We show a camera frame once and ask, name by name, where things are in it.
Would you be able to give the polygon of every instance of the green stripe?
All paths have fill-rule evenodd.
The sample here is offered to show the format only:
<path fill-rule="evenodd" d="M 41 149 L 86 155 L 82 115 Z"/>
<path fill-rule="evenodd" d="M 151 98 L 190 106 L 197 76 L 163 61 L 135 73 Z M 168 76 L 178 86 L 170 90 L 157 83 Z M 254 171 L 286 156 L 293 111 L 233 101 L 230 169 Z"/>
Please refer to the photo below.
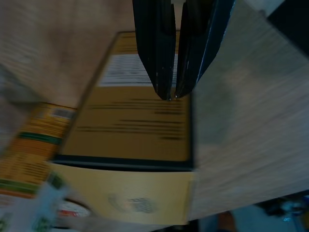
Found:
<path fill-rule="evenodd" d="M 30 133 L 30 132 L 22 132 L 19 134 L 18 137 L 23 138 L 23 139 L 32 139 L 32 140 L 42 141 L 42 142 L 56 144 L 56 145 L 59 145 L 61 142 L 60 138 L 56 138 L 56 137 L 44 135 L 44 134 Z"/>
<path fill-rule="evenodd" d="M 37 185 L 21 183 L 21 182 L 12 181 L 12 180 L 4 180 L 4 179 L 0 179 L 0 185 L 2 185 L 2 186 L 3 185 L 10 185 L 10 186 L 23 188 L 23 189 L 37 189 L 38 188 Z"/>

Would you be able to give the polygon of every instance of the wooden table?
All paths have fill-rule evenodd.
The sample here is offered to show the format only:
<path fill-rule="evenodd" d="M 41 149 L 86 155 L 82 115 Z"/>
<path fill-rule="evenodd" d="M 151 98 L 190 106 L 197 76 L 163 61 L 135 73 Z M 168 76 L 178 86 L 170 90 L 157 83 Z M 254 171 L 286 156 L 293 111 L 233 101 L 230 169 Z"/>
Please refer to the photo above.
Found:
<path fill-rule="evenodd" d="M 1 0 L 0 11 L 0 63 L 15 84 L 73 107 L 114 34 L 134 29 L 130 0 Z M 191 218 L 309 188 L 308 73 L 308 60 L 238 0 L 195 90 L 199 178 Z M 94 232 L 158 228 L 96 217 L 71 224 Z"/>

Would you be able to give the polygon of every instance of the white label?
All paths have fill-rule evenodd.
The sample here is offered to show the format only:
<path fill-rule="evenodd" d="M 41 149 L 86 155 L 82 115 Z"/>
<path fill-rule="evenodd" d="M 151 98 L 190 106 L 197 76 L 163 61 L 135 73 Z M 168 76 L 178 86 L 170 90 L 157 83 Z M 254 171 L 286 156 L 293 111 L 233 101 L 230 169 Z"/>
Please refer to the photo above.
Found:
<path fill-rule="evenodd" d="M 176 85 L 178 55 L 175 55 L 173 86 Z M 151 81 L 138 54 L 112 55 L 99 87 L 146 86 L 151 87 Z"/>

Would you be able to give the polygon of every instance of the table surface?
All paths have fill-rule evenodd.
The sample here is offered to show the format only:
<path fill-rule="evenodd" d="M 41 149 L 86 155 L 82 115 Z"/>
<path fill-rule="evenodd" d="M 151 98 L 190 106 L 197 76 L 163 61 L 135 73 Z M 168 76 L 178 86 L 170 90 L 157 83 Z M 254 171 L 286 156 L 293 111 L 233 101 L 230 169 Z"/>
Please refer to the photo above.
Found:
<path fill-rule="evenodd" d="M 181 6 L 175 8 L 179 27 Z M 33 90 L 17 98 L 71 107 L 115 33 L 134 30 L 130 0 L 2 0 L 0 17 L 0 71 L 13 75 L 11 85 Z M 222 47 L 194 92 L 198 184 L 192 218 L 308 189 L 308 73 L 306 57 L 238 0 Z M 8 76 L 1 76 L 4 82 Z M 1 136 L 27 115 L 4 93 Z M 70 224 L 93 232 L 158 228 L 97 217 Z"/>

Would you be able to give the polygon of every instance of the black border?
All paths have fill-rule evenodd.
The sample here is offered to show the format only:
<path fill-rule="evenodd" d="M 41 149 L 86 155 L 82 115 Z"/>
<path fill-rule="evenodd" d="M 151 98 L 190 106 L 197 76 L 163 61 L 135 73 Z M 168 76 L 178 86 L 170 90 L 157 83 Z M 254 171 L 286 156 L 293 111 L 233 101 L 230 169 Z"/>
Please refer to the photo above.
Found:
<path fill-rule="evenodd" d="M 106 55 L 100 62 L 96 69 L 92 80 L 89 82 L 86 91 L 84 92 L 79 107 L 75 113 L 74 119 L 71 121 L 67 133 L 62 140 L 64 144 L 70 134 L 70 131 L 75 124 L 75 120 L 78 118 L 80 110 L 83 108 L 87 97 L 89 96 L 93 85 L 96 83 L 98 76 L 100 75 L 104 65 L 106 64 L 108 57 L 110 56 L 111 50 L 115 45 L 115 42 L 119 38 L 119 35 L 124 32 L 122 31 L 116 34 L 114 37 Z M 125 159 L 125 158 L 105 158 L 105 157 L 83 157 L 83 156 L 68 156 L 61 155 L 61 148 L 57 154 L 51 160 L 56 164 L 63 164 L 81 168 L 91 169 L 102 169 L 102 170 L 115 170 L 115 171 L 145 171 L 145 172 L 190 172 L 194 170 L 194 129 L 193 129 L 193 100 L 192 94 L 189 97 L 189 159 L 186 161 L 165 161 L 165 160 L 150 160 L 150 159 Z"/>

